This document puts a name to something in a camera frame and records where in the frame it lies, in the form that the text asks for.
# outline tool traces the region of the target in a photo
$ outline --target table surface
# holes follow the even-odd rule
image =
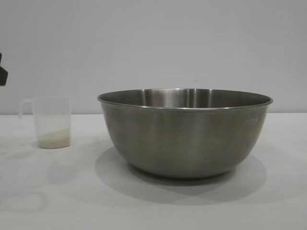
[[[1,229],[306,229],[307,114],[268,114],[236,170],[187,182],[128,166],[102,115],[73,115],[72,138],[40,149],[32,116],[0,116]]]

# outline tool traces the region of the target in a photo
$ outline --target stainless steel bowl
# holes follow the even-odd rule
[[[201,178],[231,170],[254,147],[272,98],[206,89],[147,89],[98,96],[115,148],[161,176]]]

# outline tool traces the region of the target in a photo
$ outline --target plastic measuring cup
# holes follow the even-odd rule
[[[20,102],[19,118],[23,104],[31,103],[37,145],[44,149],[58,149],[71,145],[71,101],[68,96],[39,97]]]

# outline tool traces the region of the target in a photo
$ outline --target white wall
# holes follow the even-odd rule
[[[0,113],[23,98],[137,88],[219,88],[307,112],[306,0],[0,0],[9,71]]]

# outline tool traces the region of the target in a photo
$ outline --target bowl rim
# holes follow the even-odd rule
[[[109,94],[109,93],[116,93],[116,92],[129,92],[129,91],[145,91],[145,90],[210,90],[210,91],[229,91],[229,92],[241,92],[247,94],[254,94],[261,97],[266,97],[268,99],[265,103],[260,104],[253,104],[253,105],[244,105],[244,106],[233,106],[233,107],[215,107],[215,108],[185,108],[185,107],[155,107],[155,106],[145,106],[145,105],[135,105],[135,104],[125,104],[125,103],[117,103],[117,102],[110,102],[104,99],[101,99],[102,96]],[[152,88],[152,89],[134,89],[134,90],[120,90],[120,91],[112,91],[100,94],[97,97],[98,101],[101,103],[119,105],[119,106],[126,106],[126,107],[134,107],[134,108],[142,108],[142,109],[155,109],[155,110],[172,110],[172,111],[221,111],[221,110],[236,110],[236,109],[247,109],[247,108],[255,108],[255,107],[262,107],[267,106],[273,103],[273,99],[269,96],[254,93],[254,92],[245,92],[245,91],[236,91],[236,90],[222,90],[222,89],[200,89],[200,88]]]

